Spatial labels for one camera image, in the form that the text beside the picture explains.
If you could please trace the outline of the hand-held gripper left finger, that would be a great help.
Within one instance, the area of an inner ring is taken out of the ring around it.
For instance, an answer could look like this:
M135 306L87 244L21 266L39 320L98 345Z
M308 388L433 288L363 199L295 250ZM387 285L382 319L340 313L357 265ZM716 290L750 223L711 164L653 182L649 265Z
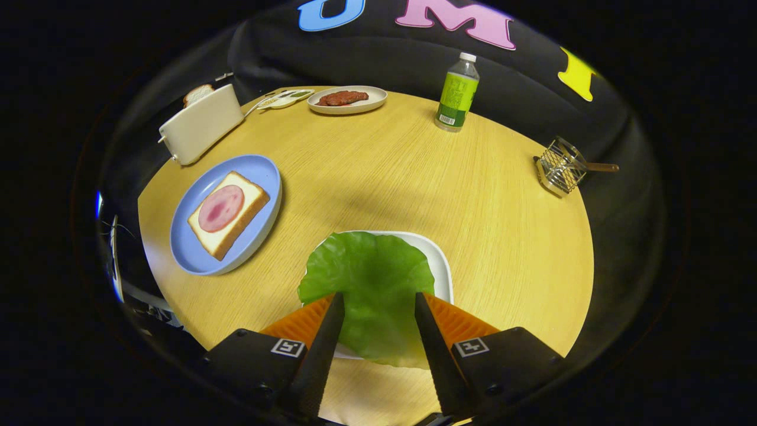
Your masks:
M333 293L262 331L239 328L201 359L201 378L259 422L317 422L344 320Z

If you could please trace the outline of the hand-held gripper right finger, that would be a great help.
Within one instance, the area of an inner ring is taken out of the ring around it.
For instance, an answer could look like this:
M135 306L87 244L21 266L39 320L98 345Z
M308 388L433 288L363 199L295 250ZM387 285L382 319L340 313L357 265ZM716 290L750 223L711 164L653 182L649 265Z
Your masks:
M416 294L415 321L447 417L491 417L538 393L564 367L564 358L524 327L501 331L429 293Z

